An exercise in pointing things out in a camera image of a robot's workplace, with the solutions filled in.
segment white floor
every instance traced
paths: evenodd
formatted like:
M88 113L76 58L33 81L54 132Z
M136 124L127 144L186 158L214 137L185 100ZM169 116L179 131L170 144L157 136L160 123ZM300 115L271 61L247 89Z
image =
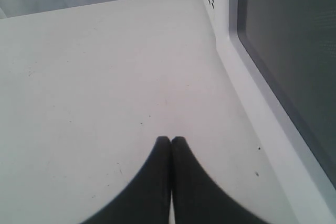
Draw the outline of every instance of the white floor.
M0 223L78 223L185 136L223 190L297 223L216 52L202 0L0 20Z

